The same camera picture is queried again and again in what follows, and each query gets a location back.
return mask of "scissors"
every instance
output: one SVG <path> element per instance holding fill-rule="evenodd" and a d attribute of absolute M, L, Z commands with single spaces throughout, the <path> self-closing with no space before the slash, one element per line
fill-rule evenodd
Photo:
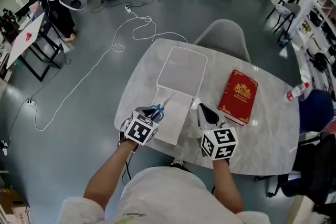
<path fill-rule="evenodd" d="M 157 116 L 160 116 L 159 120 L 155 120 L 155 122 L 159 122 L 163 119 L 164 114 L 164 107 L 167 105 L 167 103 L 169 102 L 169 100 L 172 98 L 172 96 L 174 95 L 175 92 L 173 92 L 166 100 L 163 101 L 163 103 L 158 104 L 158 105 L 152 105 L 150 106 L 151 108 L 154 108 L 154 112 L 151 114 L 150 119 L 152 121 L 154 121 L 156 119 Z"/>

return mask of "white cable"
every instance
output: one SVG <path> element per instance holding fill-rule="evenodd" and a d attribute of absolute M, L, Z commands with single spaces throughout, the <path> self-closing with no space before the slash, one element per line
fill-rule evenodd
<path fill-rule="evenodd" d="M 117 31 L 115 32 L 115 35 L 114 35 L 114 38 L 113 38 L 113 41 L 112 41 L 112 46 L 102 55 L 102 57 L 100 57 L 100 59 L 99 59 L 99 61 L 91 68 L 91 70 L 77 83 L 77 85 L 73 88 L 73 90 L 64 98 L 64 100 L 62 101 L 62 103 L 61 103 L 61 105 L 58 107 L 58 109 L 56 110 L 56 112 L 55 112 L 55 114 L 54 114 L 54 116 L 52 117 L 52 119 L 51 119 L 51 121 L 43 128 L 43 129 L 39 129 L 38 127 L 37 127 L 37 124 L 36 124 L 36 114 L 37 114 L 37 103 L 36 103 L 36 112 L 35 112 L 35 128 L 37 129 L 37 130 L 39 130 L 39 131 L 44 131 L 52 122 L 53 122 L 53 120 L 54 120 L 54 118 L 55 118 L 55 116 L 56 116 L 56 114 L 57 114 L 57 112 L 60 110 L 60 108 L 62 107 L 62 105 L 64 104 L 64 102 L 68 99 L 68 97 L 76 90 L 76 88 L 78 87 L 78 85 L 80 85 L 81 83 L 82 83 L 82 81 L 88 76 L 88 75 L 90 75 L 91 74 L 91 72 L 93 71 L 93 69 L 100 63 L 100 61 L 104 58 L 104 56 L 110 51 L 110 50 L 113 50 L 113 51 L 115 51 L 115 52 L 118 52 L 118 53 L 121 53 L 121 52 L 124 52 L 125 51 L 125 46 L 123 46 L 123 45 L 120 45 L 120 44 L 114 44 L 114 41 L 116 40 L 116 36 L 117 36 L 117 33 L 118 33 L 118 31 L 119 31 L 119 29 L 124 25 L 124 24 L 126 24 L 126 23 L 128 23 L 129 21 L 131 21 L 131 20 L 134 20 L 134 19 L 143 19 L 143 20 L 145 20 L 146 22 L 147 22 L 147 24 L 145 24 L 145 25 L 142 25 L 142 26 L 139 26 L 139 27 L 137 27 L 136 29 L 134 29 L 133 30 L 133 38 L 135 39 L 135 40 L 142 40 L 142 39 L 150 39 L 150 38 L 153 38 L 152 39 L 152 44 L 153 44 L 153 41 L 154 41 L 154 38 L 156 37 L 156 36 L 158 36 L 158 35 L 164 35 L 164 34 L 168 34 L 168 33 L 171 33 L 171 34 L 176 34 L 176 35 L 178 35 L 178 36 L 180 36 L 180 37 L 182 37 L 182 38 L 184 38 L 183 36 L 181 36 L 181 35 L 179 35 L 179 34 L 177 34 L 177 33 L 174 33 L 174 32 L 165 32 L 165 33 L 161 33 L 161 34 L 157 34 L 156 33 L 156 24 L 155 24 L 155 22 L 153 22 L 153 20 L 152 20 L 152 18 L 150 17 L 150 16 L 147 16 L 147 17 L 139 17 L 138 15 L 136 15 L 134 12 L 132 12 L 131 11 L 131 13 L 132 14 L 134 14 L 135 15 L 135 17 L 134 18 L 131 18 L 131 19 L 128 19 L 126 22 L 124 22 L 121 26 L 119 26 L 119 28 L 117 29 Z M 141 27 L 144 27 L 144 26 L 147 26 L 147 25 L 149 25 L 150 23 L 153 23 L 154 24 L 154 35 L 153 36 L 151 36 L 151 37 L 146 37 L 146 38 L 135 38 L 134 37 L 134 31 L 135 30 L 137 30 L 137 29 L 139 29 L 139 28 L 141 28 Z M 123 47 L 123 50 L 115 50 L 114 49 L 114 47 L 116 47 L 116 46 L 120 46 L 120 47 Z"/>

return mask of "marble tabletop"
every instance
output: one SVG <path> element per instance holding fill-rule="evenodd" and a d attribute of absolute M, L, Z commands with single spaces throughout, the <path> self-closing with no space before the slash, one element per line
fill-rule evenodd
<path fill-rule="evenodd" d="M 244 175 L 281 175 L 292 170 L 299 141 L 298 101 L 285 102 L 291 86 L 250 63 L 208 48 L 184 42 L 157 39 L 136 66 L 119 103 L 114 125 L 119 130 L 135 108 L 151 105 L 156 94 L 156 80 L 174 46 L 197 51 L 208 57 L 198 98 L 204 104 L 218 107 L 227 80 L 236 69 L 258 82 L 258 90 L 248 124 L 235 127 L 239 144 L 230 160 L 233 173 Z M 196 110 L 190 109 L 177 145 L 152 139 L 147 146 L 183 159 L 212 167 L 209 157 L 202 156 L 198 145 Z"/>

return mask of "cardboard box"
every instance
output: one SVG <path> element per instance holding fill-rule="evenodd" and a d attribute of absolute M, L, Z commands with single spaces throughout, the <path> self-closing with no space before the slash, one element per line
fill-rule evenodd
<path fill-rule="evenodd" d="M 0 213 L 6 222 L 30 224 L 29 207 L 13 189 L 0 189 Z"/>

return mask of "red book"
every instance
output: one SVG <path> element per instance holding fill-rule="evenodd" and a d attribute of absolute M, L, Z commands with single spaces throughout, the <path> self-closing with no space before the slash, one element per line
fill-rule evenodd
<path fill-rule="evenodd" d="M 256 97 L 258 83 L 243 73 L 233 70 L 218 109 L 225 116 L 241 125 L 247 124 L 254 99 Z"/>

